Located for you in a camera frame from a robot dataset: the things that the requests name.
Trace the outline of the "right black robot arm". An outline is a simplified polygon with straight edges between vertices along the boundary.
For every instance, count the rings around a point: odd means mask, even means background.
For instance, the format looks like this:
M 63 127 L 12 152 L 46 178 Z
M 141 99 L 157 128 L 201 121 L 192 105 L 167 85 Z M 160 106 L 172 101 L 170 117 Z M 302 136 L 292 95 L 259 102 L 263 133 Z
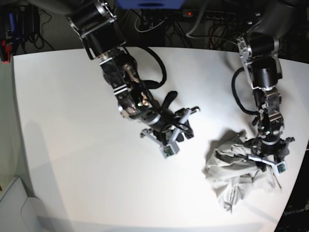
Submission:
M 162 80 L 143 80 L 138 74 L 138 64 L 126 49 L 126 40 L 116 15 L 104 0 L 35 0 L 33 4 L 62 14 L 79 36 L 90 59 L 99 58 L 105 81 L 112 87 L 122 117 L 138 120 L 148 126 L 141 135 L 150 136 L 163 147 L 194 136 L 188 118 L 192 109 L 177 112 L 169 109 L 178 93 L 169 92 L 163 102 L 158 102 L 151 90 L 162 87 L 167 80 L 167 70 L 161 58 L 145 47 L 158 63 Z

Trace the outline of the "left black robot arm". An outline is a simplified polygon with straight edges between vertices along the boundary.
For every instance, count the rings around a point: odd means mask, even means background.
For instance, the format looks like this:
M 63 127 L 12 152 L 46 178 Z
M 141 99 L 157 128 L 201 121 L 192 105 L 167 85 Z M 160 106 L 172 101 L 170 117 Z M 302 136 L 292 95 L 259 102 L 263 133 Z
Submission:
M 308 5 L 307 0 L 270 0 L 260 15 L 252 14 L 235 39 L 242 67 L 232 76 L 231 90 L 239 109 L 252 116 L 252 125 L 257 128 L 257 136 L 248 141 L 249 159 L 257 163 L 284 164 L 289 145 L 295 141 L 293 137 L 281 137 L 285 125 L 277 88 L 283 78 L 279 54 L 282 38 L 298 24 L 298 14 Z M 255 110 L 246 109 L 237 94 L 236 80 L 241 73 L 252 89 Z

